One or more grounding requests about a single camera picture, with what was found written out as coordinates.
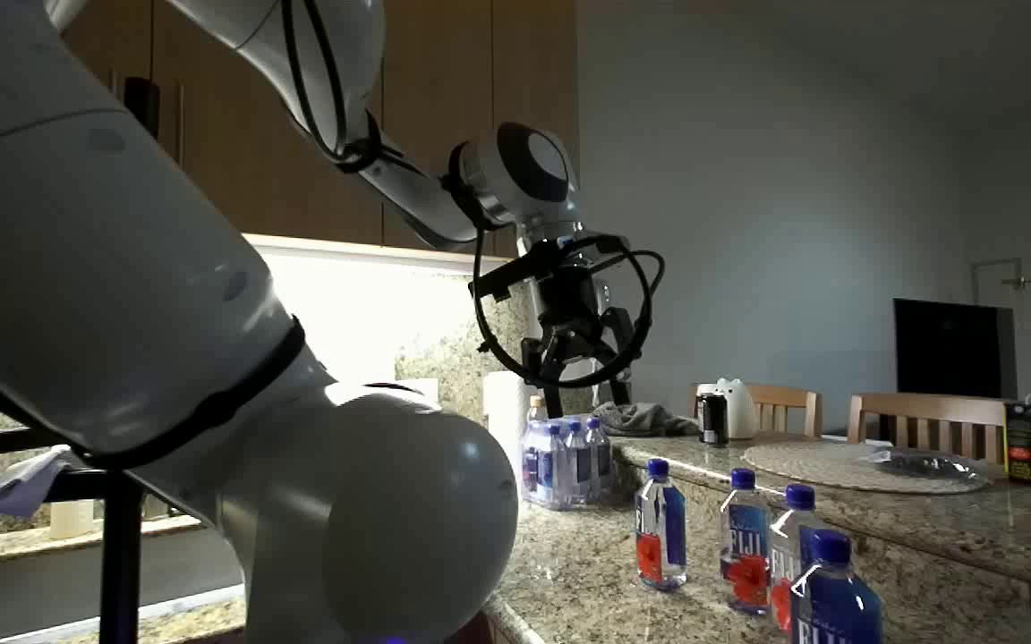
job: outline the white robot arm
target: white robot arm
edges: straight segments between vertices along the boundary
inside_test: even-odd
[[[558,386],[612,383],[616,401],[626,397],[619,376],[648,336],[662,258],[584,229],[573,165],[555,136],[505,122],[494,136],[455,147],[444,179],[433,179],[408,165],[365,111],[383,54],[379,0],[172,0],[172,7],[247,57],[319,150],[340,172],[376,186],[426,243],[476,240],[480,258],[487,229],[516,225],[523,258],[487,279],[476,261],[476,318],[483,347],[548,390],[551,415],[562,411]],[[648,279],[637,258],[655,258],[659,275]],[[630,261],[644,286],[637,322],[623,308],[605,308],[591,279],[616,261]],[[544,336],[523,340],[523,361],[516,361],[490,333],[480,301],[501,301],[523,279],[537,286],[533,304]],[[594,358],[601,369],[562,383],[558,376],[573,358]]]
[[[0,0],[0,408],[222,530],[251,640],[440,640],[512,551],[501,447],[340,390],[254,247],[18,0]]]
[[[458,415],[329,379],[251,243],[61,47],[47,11],[61,25],[79,4],[0,0],[0,408],[222,530],[247,572],[251,640],[455,633],[512,551],[508,458]],[[175,7],[254,61],[337,168],[430,243],[476,240],[480,258],[487,225],[516,225],[526,254],[476,272],[473,293],[537,279],[548,343],[526,354],[612,354],[591,272],[637,261],[584,233],[551,136],[501,125],[430,179],[365,114],[376,0]],[[655,283],[609,358],[619,369]]]

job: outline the wooden cabinet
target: wooden cabinet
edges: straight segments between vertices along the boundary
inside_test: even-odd
[[[490,132],[490,0],[387,0],[379,93],[383,132],[444,175],[451,147]],[[422,247],[394,211],[383,236]]]
[[[576,161],[573,0],[494,0],[494,122],[548,129]]]
[[[372,114],[430,175],[498,122],[551,129],[576,154],[573,0],[387,0]],[[161,89],[161,147],[243,233],[422,247],[362,179],[290,122],[268,79],[165,0],[93,0],[72,50],[118,89]],[[512,236],[487,250],[512,254]]]
[[[172,7],[154,11],[161,143],[243,233],[379,240],[379,204],[301,136],[272,82]]]
[[[100,0],[61,32],[79,61],[118,93],[129,75],[150,75],[154,0]]]

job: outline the water bottle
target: water bottle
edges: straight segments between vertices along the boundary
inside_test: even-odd
[[[687,583],[687,501],[662,458],[648,462],[648,483],[634,497],[634,565],[655,590]]]
[[[591,444],[584,419],[566,419],[566,465],[569,465],[569,487],[573,487],[573,504],[587,504],[594,497],[594,472],[591,472]]]
[[[770,619],[791,630],[791,587],[813,565],[805,533],[820,530],[813,487],[788,487],[788,512],[770,526]]]
[[[576,504],[576,476],[573,462],[566,454],[566,422],[548,422],[548,447],[551,447],[551,476],[548,487],[551,494],[544,497],[548,508],[573,508]]]
[[[566,458],[558,422],[530,422],[523,433],[523,497],[566,508]]]
[[[766,615],[766,537],[770,504],[755,490],[752,469],[730,472],[730,497],[720,508],[720,572],[730,583],[730,608]]]
[[[809,530],[813,565],[791,587],[795,644],[881,644],[881,597],[852,572],[848,537]]]
[[[612,490],[612,440],[598,415],[587,419],[587,444],[591,444],[594,497],[605,497]]]
[[[548,440],[544,422],[530,422],[523,429],[523,476],[519,479],[523,479],[523,497],[541,504],[541,497],[551,487],[551,440]]]

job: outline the bottle label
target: bottle label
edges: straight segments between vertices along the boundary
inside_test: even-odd
[[[541,487],[541,454],[523,451],[523,490],[533,494]]]
[[[576,451],[576,483],[587,483],[587,479],[591,479],[591,451],[580,447],[580,451]]]
[[[745,608],[766,605],[770,587],[766,530],[770,515],[763,508],[748,504],[730,508],[730,555],[723,576],[730,580],[734,601]]]
[[[666,558],[687,565],[687,515],[680,490],[662,490]]]
[[[637,565],[641,580],[662,583],[662,540],[659,540],[659,533],[641,533],[634,540],[634,565]]]
[[[612,476],[612,447],[609,444],[594,447],[594,462],[598,462],[594,469],[601,479]]]
[[[795,619],[798,644],[856,644],[848,633],[831,630],[827,623]]]
[[[541,487],[555,487],[555,454],[551,451],[541,451]]]
[[[763,508],[734,504],[730,508],[730,558],[766,558],[770,519]]]

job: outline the chair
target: chair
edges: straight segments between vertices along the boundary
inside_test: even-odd
[[[848,440],[870,419],[895,419],[895,447],[945,451],[1002,465],[1006,404],[992,397],[859,394],[848,397]]]
[[[745,394],[752,401],[755,429],[788,433],[791,411],[798,411],[805,436],[816,440],[823,433],[823,397],[816,390],[748,383]]]

